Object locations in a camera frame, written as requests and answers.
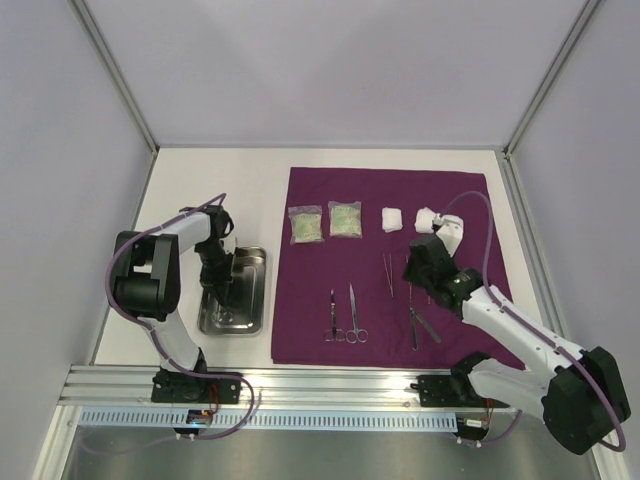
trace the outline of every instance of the light gray enclosure wall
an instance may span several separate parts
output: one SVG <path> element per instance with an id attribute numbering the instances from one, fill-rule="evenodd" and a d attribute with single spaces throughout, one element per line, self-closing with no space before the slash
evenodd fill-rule
<path id="1" fill-rule="evenodd" d="M 30 478 L 100 328 L 150 155 L 63 0 L 0 3 L 0 478 Z"/>
<path id="2" fill-rule="evenodd" d="M 584 0 L 88 0 L 161 145 L 502 146 Z"/>
<path id="3" fill-rule="evenodd" d="M 571 334 L 618 360 L 640 477 L 640 3 L 604 2 L 516 154 Z"/>

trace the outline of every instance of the surgical instrument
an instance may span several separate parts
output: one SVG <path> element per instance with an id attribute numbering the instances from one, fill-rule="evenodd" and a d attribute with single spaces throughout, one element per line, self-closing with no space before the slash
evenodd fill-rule
<path id="1" fill-rule="evenodd" d="M 353 293 L 353 285 L 349 284 L 349 296 L 351 297 L 351 316 L 353 317 L 353 330 L 347 332 L 346 338 L 349 343 L 364 343 L 369 338 L 369 332 L 358 326 L 358 314 L 356 312 L 356 297 Z"/>

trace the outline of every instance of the robotic arm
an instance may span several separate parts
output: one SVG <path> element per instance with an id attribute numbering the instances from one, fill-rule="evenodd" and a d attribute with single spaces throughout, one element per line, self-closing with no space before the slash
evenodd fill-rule
<path id="1" fill-rule="evenodd" d="M 212 382 L 185 376 L 169 363 L 171 359 L 185 370 L 207 372 L 204 355 L 189 336 L 177 309 L 180 255 L 195 247 L 202 261 L 202 287 L 212 292 L 220 305 L 232 308 L 230 286 L 236 248 L 235 237 L 230 236 L 233 227 L 233 221 L 221 206 L 210 205 L 143 236 L 113 265 L 110 289 L 116 303 L 135 319 L 150 325 L 145 332 L 167 354 L 167 358 L 161 355 L 152 401 L 187 403 L 208 399 Z M 115 251 L 137 235 L 139 232 L 121 232 Z"/>
<path id="2" fill-rule="evenodd" d="M 487 355 L 473 354 L 460 362 L 463 368 L 454 367 L 466 374 L 458 379 L 463 385 L 458 389 L 470 390 L 464 394 L 472 397 L 500 400 L 543 420 L 560 444 L 583 454 L 614 425 L 585 377 L 559 353 L 563 351 L 578 359 L 595 379 L 618 420 L 629 418 L 629 403 L 611 354 L 601 347 L 586 351 L 538 325 L 495 286 L 487 291 L 479 272 L 457 268 L 443 238 L 436 231 L 411 243 L 404 279 L 422 286 L 463 323 L 487 332 L 528 367 L 521 371 Z"/>

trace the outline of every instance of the purple cloth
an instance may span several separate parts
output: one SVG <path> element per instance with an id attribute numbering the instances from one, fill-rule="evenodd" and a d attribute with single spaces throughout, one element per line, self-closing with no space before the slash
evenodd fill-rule
<path id="1" fill-rule="evenodd" d="M 408 300 L 402 273 L 409 242 L 419 236 L 414 222 L 423 207 L 442 210 L 467 190 L 487 193 L 483 175 L 458 172 L 292 168 L 283 214 L 282 247 L 273 318 L 271 356 L 275 363 L 396 368 L 450 368 L 470 353 L 482 351 L 502 363 L 522 363 L 496 340 L 463 324 L 452 313 L 427 303 L 414 286 L 414 306 L 442 338 L 436 344 L 418 323 L 420 349 L 413 351 Z M 329 236 L 328 202 L 362 202 L 362 239 Z M 288 207 L 322 206 L 323 243 L 291 245 Z M 402 210 L 402 230 L 382 230 L 382 208 Z M 452 212 L 464 220 L 464 239 L 456 254 L 459 267 L 481 270 L 487 215 L 482 203 L 462 200 Z M 394 298 L 391 298 L 382 255 L 392 255 Z M 500 244 L 494 238 L 489 262 L 490 283 L 510 296 Z M 335 290 L 338 327 L 353 328 L 349 283 L 353 284 L 360 328 L 366 343 L 325 342 L 331 328 L 330 292 Z"/>

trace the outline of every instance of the gray wall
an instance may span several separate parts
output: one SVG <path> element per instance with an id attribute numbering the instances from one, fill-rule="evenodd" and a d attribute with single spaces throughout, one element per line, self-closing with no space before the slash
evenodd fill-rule
<path id="1" fill-rule="evenodd" d="M 608 0 L 516 164 L 575 340 L 617 358 L 640 478 L 640 2 Z"/>
<path id="2" fill-rule="evenodd" d="M 31 474 L 150 157 L 64 0 L 0 3 L 0 478 Z"/>
<path id="3" fill-rule="evenodd" d="M 88 0 L 157 141 L 502 146 L 584 0 Z"/>

